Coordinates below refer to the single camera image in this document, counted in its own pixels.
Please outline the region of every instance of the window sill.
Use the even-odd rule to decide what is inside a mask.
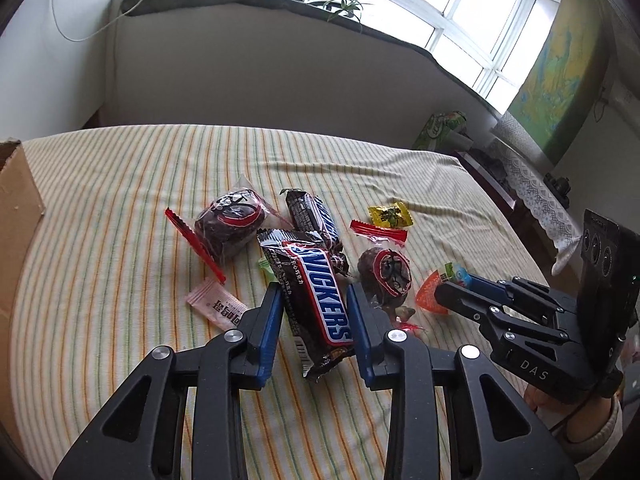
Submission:
[[[139,0],[122,0],[120,4],[120,12],[127,12],[138,2]],[[165,12],[168,10],[193,9],[195,7],[212,7],[225,4],[240,4],[252,7],[263,7],[265,9],[288,10],[289,12],[299,14],[300,16],[315,18],[317,20],[323,20],[324,22],[326,22],[330,16],[330,13],[326,10],[319,9],[319,7],[314,7],[296,0],[143,0],[142,3],[140,3],[140,5],[133,10],[133,12],[130,12],[128,14],[128,16],[144,16],[146,14],[155,14],[157,12]],[[414,52],[417,52],[421,56],[426,57],[432,63],[434,63],[442,71],[442,73],[447,75],[453,82],[464,88],[496,119],[500,119],[500,117],[502,116],[501,113],[498,112],[498,110],[496,110],[493,106],[491,106],[483,97],[478,95],[474,90],[469,88],[469,86],[460,81],[460,79],[441,67],[435,60],[435,58],[431,55],[431,52],[429,52],[428,50],[415,44],[398,40],[398,38],[394,38],[393,36],[385,34],[384,32],[380,32],[375,28],[370,28],[366,25],[360,25],[358,22],[355,22],[348,18],[344,18],[342,16],[337,16],[329,23],[338,25],[339,27],[348,28],[349,30],[357,33],[365,34],[366,36],[376,38],[377,40],[386,41],[387,43],[393,43],[412,49]]]

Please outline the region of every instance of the human hand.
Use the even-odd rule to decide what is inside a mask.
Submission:
[[[557,413],[563,418],[573,412],[579,405],[563,404],[535,386],[527,386],[524,392],[524,400],[527,405],[536,412],[539,408],[552,413]],[[596,435],[607,423],[611,415],[612,399],[603,399],[594,396],[572,415],[566,423],[566,438],[569,442],[580,443],[589,440]]]

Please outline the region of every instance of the sleeve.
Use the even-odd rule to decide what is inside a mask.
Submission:
[[[574,461],[580,480],[588,480],[610,455],[622,437],[622,409],[615,399],[611,416],[604,427],[589,440],[574,444],[566,438],[564,430],[556,434],[560,446]]]

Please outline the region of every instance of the barcode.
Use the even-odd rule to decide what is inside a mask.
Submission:
[[[298,355],[300,356],[300,361],[302,361],[302,376],[306,377],[306,374],[311,370],[311,367],[314,365],[313,361],[309,358],[309,354],[306,351],[306,346],[302,341],[301,337],[295,336],[293,341],[296,344],[296,350],[298,351]]]

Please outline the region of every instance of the striped tablecloth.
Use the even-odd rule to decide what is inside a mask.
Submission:
[[[282,188],[324,199],[352,263],[348,234],[367,206],[403,200],[414,216],[407,253],[415,283],[457,260],[497,280],[543,277],[498,208],[453,158],[327,136],[213,126],[122,126],[31,140],[29,164],[47,206],[24,266],[11,340],[15,413],[28,460],[48,478],[78,434],[155,346],[204,345],[218,330],[185,295],[207,275],[162,214],[194,217],[245,175],[280,211]],[[226,267],[227,288],[249,307],[266,282],[256,242]],[[488,346],[457,315],[421,315],[434,346]],[[514,384],[522,389],[522,384]],[[443,399],[438,394],[440,408]],[[352,359],[311,384],[283,322],[273,378],[241,394],[252,479],[379,479],[389,392],[372,393]],[[190,478],[193,397],[182,474]],[[441,472],[449,477],[440,412]]]

